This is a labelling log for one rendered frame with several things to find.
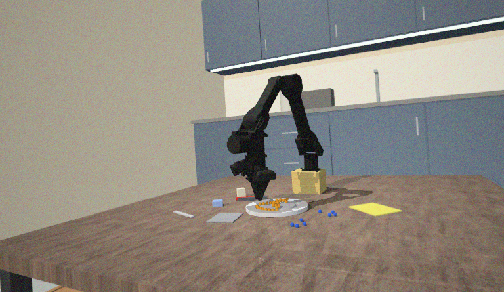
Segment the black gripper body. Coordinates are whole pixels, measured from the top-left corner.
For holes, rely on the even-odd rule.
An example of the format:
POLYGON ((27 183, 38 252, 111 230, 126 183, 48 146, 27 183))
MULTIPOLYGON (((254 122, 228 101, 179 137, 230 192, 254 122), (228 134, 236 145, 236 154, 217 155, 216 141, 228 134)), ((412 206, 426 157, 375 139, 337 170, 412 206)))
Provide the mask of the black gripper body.
POLYGON ((267 154, 265 151, 263 152, 248 152, 247 156, 250 158, 250 162, 252 165, 252 171, 241 172, 242 176, 247 175, 248 178, 253 178, 255 181, 263 181, 263 180, 275 180, 276 174, 273 170, 269 170, 266 167, 265 158, 267 154))

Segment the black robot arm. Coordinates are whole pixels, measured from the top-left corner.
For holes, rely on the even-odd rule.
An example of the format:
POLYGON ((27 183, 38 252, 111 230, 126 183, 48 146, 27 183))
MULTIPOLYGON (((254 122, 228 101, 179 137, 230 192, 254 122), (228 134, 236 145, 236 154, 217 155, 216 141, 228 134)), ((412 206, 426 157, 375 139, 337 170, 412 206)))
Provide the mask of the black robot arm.
MULTIPOLYGON (((228 138, 227 148, 232 154, 246 152, 263 152, 264 138, 268 135, 263 131, 268 125, 269 111, 281 90, 288 99, 293 118, 297 127, 298 135, 295 139, 299 155, 304 155, 304 169, 302 171, 319 171, 318 156, 323 155, 317 136, 310 130, 305 108, 301 98, 303 90, 302 79, 298 74, 271 77, 257 104, 243 117, 238 131, 232 131, 228 138), (315 152, 315 153, 307 153, 315 152)), ((230 166, 233 175, 241 172, 252 171, 250 158, 234 162, 230 166)))

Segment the yellow flat square pad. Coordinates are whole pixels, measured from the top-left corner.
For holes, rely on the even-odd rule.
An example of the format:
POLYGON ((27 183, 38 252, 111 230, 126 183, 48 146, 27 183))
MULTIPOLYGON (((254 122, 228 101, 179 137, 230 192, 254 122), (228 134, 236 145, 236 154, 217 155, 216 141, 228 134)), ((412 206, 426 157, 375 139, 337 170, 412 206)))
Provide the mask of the yellow flat square pad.
POLYGON ((392 207, 385 207, 385 206, 378 205, 378 204, 375 204, 375 203, 356 205, 356 206, 351 206, 349 208, 355 209, 357 211, 361 211, 363 213, 367 213, 369 215, 375 215, 375 216, 402 211, 400 209, 395 209, 395 208, 392 208, 392 207))

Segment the white round plate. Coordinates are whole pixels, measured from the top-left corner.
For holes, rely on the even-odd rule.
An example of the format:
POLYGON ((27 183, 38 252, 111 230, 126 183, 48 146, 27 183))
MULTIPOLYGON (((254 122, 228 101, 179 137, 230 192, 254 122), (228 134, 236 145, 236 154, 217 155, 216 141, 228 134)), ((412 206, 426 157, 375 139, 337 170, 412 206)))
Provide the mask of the white round plate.
POLYGON ((298 215, 300 213, 304 213, 305 211, 308 210, 308 203, 299 200, 299 199, 289 199, 287 203, 285 202, 280 202, 280 208, 279 211, 276 211, 275 206, 273 207, 272 204, 266 205, 266 202, 273 202, 276 199, 266 199, 266 200, 261 200, 261 201, 256 201, 253 203, 250 203, 246 205, 245 209, 246 212, 250 215, 258 216, 258 217, 286 217, 286 216, 291 216, 291 215, 298 215), (265 202, 265 205, 259 205, 259 207, 264 207, 267 209, 275 209, 275 211, 265 211, 265 210, 260 210, 257 209, 255 206, 258 205, 259 203, 265 202))

